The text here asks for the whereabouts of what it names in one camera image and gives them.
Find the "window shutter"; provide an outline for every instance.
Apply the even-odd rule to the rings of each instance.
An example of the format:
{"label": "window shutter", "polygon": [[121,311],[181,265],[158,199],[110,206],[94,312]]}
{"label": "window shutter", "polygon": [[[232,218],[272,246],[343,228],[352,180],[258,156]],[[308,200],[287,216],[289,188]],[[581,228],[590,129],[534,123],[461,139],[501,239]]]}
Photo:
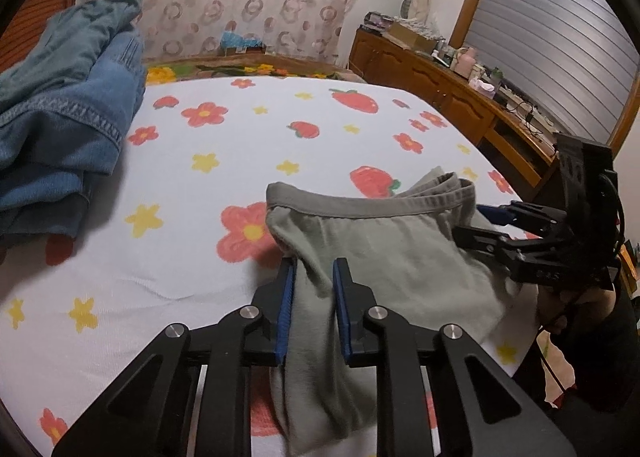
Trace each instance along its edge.
{"label": "window shutter", "polygon": [[568,130],[603,143],[638,69],[605,0],[480,0],[466,43]]}

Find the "white bedsheet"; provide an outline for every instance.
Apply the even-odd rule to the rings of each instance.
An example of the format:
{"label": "white bedsheet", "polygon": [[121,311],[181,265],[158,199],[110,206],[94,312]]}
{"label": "white bedsheet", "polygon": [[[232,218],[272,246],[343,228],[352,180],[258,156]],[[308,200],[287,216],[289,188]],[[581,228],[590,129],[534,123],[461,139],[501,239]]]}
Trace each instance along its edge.
{"label": "white bedsheet", "polygon": [[[277,180],[328,195],[388,195],[436,165],[472,179],[479,203],[517,198],[453,126],[403,91],[270,77],[148,87],[80,237],[14,247],[0,265],[2,401],[49,456],[66,427],[167,324],[215,323],[274,275],[258,263],[273,266],[262,256],[271,247],[260,230],[264,208],[236,210],[256,223],[251,231],[239,221],[223,225],[225,209],[263,203]],[[378,170],[361,169],[367,166]],[[524,286],[484,344],[510,374],[535,336],[535,298],[535,287]],[[284,446],[260,376],[254,455],[275,457]],[[367,457],[375,445],[372,428],[310,455]]]}

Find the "cable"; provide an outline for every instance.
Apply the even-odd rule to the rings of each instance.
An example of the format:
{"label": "cable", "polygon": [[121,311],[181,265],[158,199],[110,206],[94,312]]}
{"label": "cable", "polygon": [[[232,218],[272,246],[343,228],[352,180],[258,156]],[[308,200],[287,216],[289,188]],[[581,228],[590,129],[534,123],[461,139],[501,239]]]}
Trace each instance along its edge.
{"label": "cable", "polygon": [[551,368],[551,365],[549,365],[549,362],[546,361],[545,355],[542,354],[542,349],[540,348],[540,345],[538,345],[538,351],[540,352],[540,358],[542,359],[542,362],[545,364],[546,370],[549,371],[549,374],[551,374],[551,377],[556,381],[556,383],[558,384],[558,387],[560,387],[560,390],[562,390],[562,393],[566,393],[566,389],[562,386],[562,383],[556,376],[556,373]]}
{"label": "cable", "polygon": [[618,194],[616,185],[613,184],[612,180],[610,180],[609,177],[605,176],[604,174],[600,174],[598,178],[604,181],[605,185],[609,188],[609,192],[616,199],[618,218],[620,219],[620,236],[618,238],[618,243],[616,244],[616,249],[614,251],[614,257],[617,257],[620,253],[620,249],[622,249],[622,245],[625,243],[625,211],[622,208],[620,194]]}
{"label": "cable", "polygon": [[536,338],[538,336],[540,336],[542,334],[543,331],[546,331],[547,328],[551,327],[554,323],[556,323],[556,321],[558,321],[558,319],[561,316],[564,316],[567,311],[569,311],[569,309],[571,307],[573,307],[576,302],[578,302],[578,300],[580,300],[582,298],[582,295],[586,292],[586,289],[583,289],[582,291],[580,291],[580,293],[578,293],[577,295],[575,295],[567,304],[566,306],[564,306],[564,309],[561,310],[561,312],[559,312],[558,314],[556,314],[551,320],[549,320],[547,323],[545,323],[545,325],[543,325],[539,330],[538,330],[538,334],[536,334]]}
{"label": "cable", "polygon": [[525,101],[525,100],[522,100],[519,104],[517,104],[517,105],[514,107],[513,111],[510,111],[510,110],[507,108],[507,112],[510,112],[511,114],[517,114],[517,112],[516,112],[516,111],[518,110],[518,108],[519,108],[523,103],[526,103],[526,104],[527,104],[527,105],[529,105],[531,108],[533,108],[533,107],[532,107],[532,105],[531,105],[529,102],[527,102],[527,101]]}

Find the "wooden dresser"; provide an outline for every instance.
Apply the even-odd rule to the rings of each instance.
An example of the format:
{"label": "wooden dresser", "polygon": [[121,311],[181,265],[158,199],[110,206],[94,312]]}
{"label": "wooden dresser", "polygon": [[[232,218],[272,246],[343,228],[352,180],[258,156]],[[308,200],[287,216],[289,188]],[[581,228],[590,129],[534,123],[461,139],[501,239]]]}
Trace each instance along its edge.
{"label": "wooden dresser", "polygon": [[554,151],[534,139],[521,120],[469,87],[453,71],[358,30],[349,68],[367,82],[411,92],[431,104],[530,200],[548,176]]}

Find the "human hand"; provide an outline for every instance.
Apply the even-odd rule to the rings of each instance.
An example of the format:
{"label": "human hand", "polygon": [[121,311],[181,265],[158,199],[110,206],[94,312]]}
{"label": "human hand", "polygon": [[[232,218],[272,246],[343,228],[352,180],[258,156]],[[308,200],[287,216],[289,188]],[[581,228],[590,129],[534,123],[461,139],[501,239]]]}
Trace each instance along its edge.
{"label": "human hand", "polygon": [[[538,320],[551,334],[560,334],[568,320],[561,315],[552,325],[547,324],[558,316],[580,293],[555,291],[552,287],[538,286]],[[573,331],[587,333],[606,319],[616,304],[616,292],[590,287],[575,302]]]}

